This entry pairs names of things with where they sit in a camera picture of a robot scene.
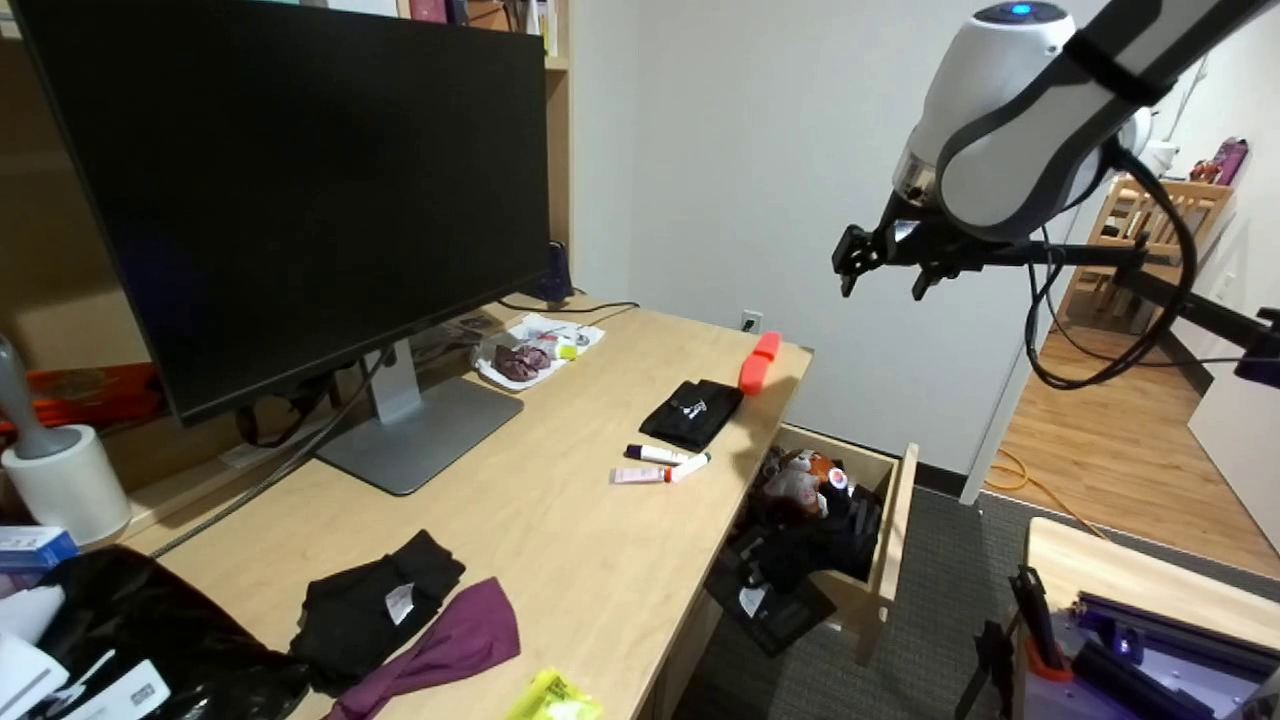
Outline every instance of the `bag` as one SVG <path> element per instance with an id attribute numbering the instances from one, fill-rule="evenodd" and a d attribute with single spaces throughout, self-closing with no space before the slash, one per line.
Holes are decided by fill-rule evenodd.
<path id="1" fill-rule="evenodd" d="M 71 680 L 114 654 L 86 700 L 154 662 L 170 700 L 154 717 L 278 720 L 304 692 L 304 666 L 263 649 L 204 594 L 132 548 L 65 559 L 45 577 L 65 587 L 65 607 L 40 635 Z"/>
<path id="2" fill-rule="evenodd" d="M 739 389 L 717 380 L 686 380 L 659 408 L 645 416 L 641 433 L 690 452 L 706 452 L 739 405 Z"/>

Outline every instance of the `monitor stand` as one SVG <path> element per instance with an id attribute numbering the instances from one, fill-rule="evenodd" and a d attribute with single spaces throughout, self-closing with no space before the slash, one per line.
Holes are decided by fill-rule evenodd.
<path id="1" fill-rule="evenodd" d="M 378 416 L 333 438 L 316 456 L 392 498 L 421 491 L 523 408 L 469 380 L 421 392 L 410 339 L 372 373 L 372 400 Z"/>

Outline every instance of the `black monitor screen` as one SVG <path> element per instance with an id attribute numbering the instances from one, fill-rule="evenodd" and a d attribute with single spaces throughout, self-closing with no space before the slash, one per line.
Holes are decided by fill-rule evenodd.
<path id="1" fill-rule="evenodd" d="M 26 0 L 172 414 L 539 286 L 539 42 L 247 0 Z"/>

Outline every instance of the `cable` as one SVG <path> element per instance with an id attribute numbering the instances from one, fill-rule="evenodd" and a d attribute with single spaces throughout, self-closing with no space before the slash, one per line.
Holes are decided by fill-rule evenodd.
<path id="1" fill-rule="evenodd" d="M 236 408 L 239 440 L 253 450 L 285 450 L 316 416 L 325 397 L 337 400 L 333 377 L 292 389 L 290 392 L 292 422 L 272 440 L 263 440 L 260 433 L 257 405 Z"/>
<path id="2" fill-rule="evenodd" d="M 1097 530 L 1089 515 L 1080 515 L 1070 500 L 1060 500 L 1050 483 L 1039 483 L 1029 464 L 1020 456 L 1012 456 L 1010 450 L 1002 450 L 1002 456 L 1016 468 L 1020 483 L 1032 483 L 1037 491 L 1043 491 L 1060 513 L 1070 513 L 1078 524 L 1083 524 L 1094 537 L 1113 539 L 1106 530 Z"/>
<path id="3" fill-rule="evenodd" d="M 594 314 L 607 314 L 607 309 L 641 309 L 636 301 L 585 305 L 585 309 L 538 309 L 538 305 L 513 305 L 513 301 L 496 301 L 496 305 L 513 309 L 513 314 L 548 314 L 548 316 L 594 316 Z"/>
<path id="4" fill-rule="evenodd" d="M 1193 230 L 1183 225 L 1183 215 L 1172 210 L 1166 185 L 1125 147 L 1125 143 L 1107 143 L 1106 147 L 1107 164 L 1129 172 L 1158 205 L 1162 214 L 1168 215 L 1168 225 L 1177 230 L 1177 244 L 1180 244 L 1180 279 L 1168 297 L 1168 305 L 1162 309 L 1162 316 L 1150 323 L 1150 331 L 1139 339 L 1132 339 L 1122 358 L 1113 358 L 1099 373 L 1094 377 L 1060 377 L 1054 368 L 1039 366 L 1039 354 L 1037 354 L 1037 338 L 1039 338 L 1039 305 L 1054 287 L 1054 279 L 1060 275 L 1060 263 L 1054 268 L 1043 293 L 1037 287 L 1037 274 L 1029 263 L 1029 275 L 1032 275 L 1032 309 L 1024 316 L 1024 358 L 1032 366 L 1032 373 L 1050 383 L 1050 389 L 1060 389 L 1060 392 L 1078 392 L 1078 389 L 1094 389 L 1094 383 L 1106 383 L 1106 380 L 1117 380 L 1125 377 L 1129 368 L 1135 368 L 1158 345 L 1162 338 L 1172 328 L 1172 321 L 1180 316 L 1183 301 L 1193 297 L 1193 286 L 1197 286 L 1197 235 Z"/>
<path id="5" fill-rule="evenodd" d="M 1078 338 L 1072 338 L 1072 321 L 1063 321 L 1060 314 L 1058 314 L 1058 305 L 1054 305 L 1054 297 L 1050 297 L 1050 316 L 1054 316 L 1054 331 L 1060 338 L 1060 339 L 1070 339 L 1080 358 L 1094 358 L 1094 361 L 1113 361 L 1107 354 L 1097 354 L 1097 347 L 1089 347 L 1089 345 L 1080 345 Z M 1239 366 L 1244 358 L 1193 358 L 1197 366 Z M 1139 361 L 1135 368 L 1180 368 L 1177 361 Z"/>
<path id="6" fill-rule="evenodd" d="M 378 377 L 380 368 L 384 368 L 384 361 L 378 361 L 368 373 L 362 373 L 366 380 L 362 380 L 362 389 L 350 392 L 350 400 L 341 405 L 341 414 L 337 414 L 325 427 L 316 427 L 298 452 L 290 452 L 278 468 L 268 468 L 268 478 L 263 478 L 257 490 L 247 490 L 247 491 L 236 498 L 232 505 L 217 508 L 217 513 L 213 513 L 210 522 L 199 522 L 197 530 L 189 530 L 189 531 L 172 537 L 170 544 L 160 544 L 160 548 L 154 554 L 154 559 L 185 548 L 189 539 L 204 537 L 213 524 L 228 522 L 232 513 L 239 513 L 245 505 L 260 500 L 268 490 L 278 490 L 285 478 L 292 478 L 337 427 L 350 426 L 350 416 L 352 416 L 355 408 L 366 408 L 366 397 L 372 392 L 372 377 Z"/>
<path id="7" fill-rule="evenodd" d="M 617 305 L 612 314 L 594 316 L 588 323 L 603 323 L 603 321 L 627 316 L 633 309 L 641 309 L 641 305 Z"/>

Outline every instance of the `red object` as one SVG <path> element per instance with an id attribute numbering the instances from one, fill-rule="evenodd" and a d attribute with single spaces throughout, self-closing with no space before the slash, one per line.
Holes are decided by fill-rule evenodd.
<path id="1" fill-rule="evenodd" d="M 775 331 L 764 331 L 761 345 L 751 347 L 751 358 L 745 361 L 745 368 L 737 373 L 737 389 L 745 397 L 757 397 L 764 392 L 764 380 L 767 380 L 767 366 L 775 361 L 780 354 L 780 338 Z"/>
<path id="2" fill-rule="evenodd" d="M 1039 656 L 1037 642 L 1029 642 L 1024 654 L 1029 654 L 1029 668 L 1032 668 L 1039 680 L 1050 680 L 1050 684 L 1072 684 L 1078 674 L 1072 674 L 1072 668 L 1054 668 L 1054 666 Z"/>
<path id="3" fill-rule="evenodd" d="M 55 426 L 141 426 L 165 416 L 165 392 L 157 366 L 117 366 L 86 373 L 27 373 L 31 414 L 45 427 Z M 13 426 L 0 416 L 0 443 L 13 440 Z"/>

